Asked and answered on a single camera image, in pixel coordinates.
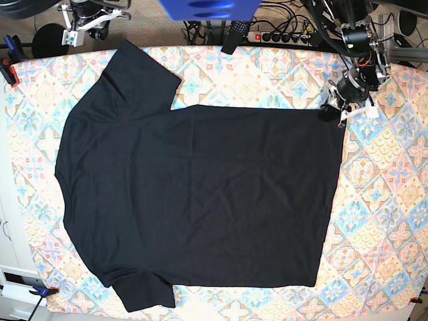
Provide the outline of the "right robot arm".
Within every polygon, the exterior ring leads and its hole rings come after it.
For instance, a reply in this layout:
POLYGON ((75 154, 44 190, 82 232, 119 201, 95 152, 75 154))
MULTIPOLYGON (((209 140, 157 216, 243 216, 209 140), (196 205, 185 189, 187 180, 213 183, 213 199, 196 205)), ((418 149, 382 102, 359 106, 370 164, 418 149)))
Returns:
POLYGON ((119 1, 69 1, 58 6, 66 28, 62 35, 62 45, 81 46, 88 34, 95 40, 104 41, 113 19, 131 19, 127 12, 131 1, 120 5, 119 1))

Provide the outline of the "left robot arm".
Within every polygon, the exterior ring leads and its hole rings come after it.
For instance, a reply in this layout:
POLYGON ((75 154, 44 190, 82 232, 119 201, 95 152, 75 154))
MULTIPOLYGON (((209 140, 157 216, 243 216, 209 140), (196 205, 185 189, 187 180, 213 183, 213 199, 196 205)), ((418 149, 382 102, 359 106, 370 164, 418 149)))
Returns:
POLYGON ((328 95, 318 111, 325 122, 346 125, 349 118, 366 114, 379 116, 372 97, 389 78, 390 64, 384 42, 370 17, 374 10, 368 1, 309 1, 308 9, 324 41, 351 64, 337 82, 328 81, 328 95))

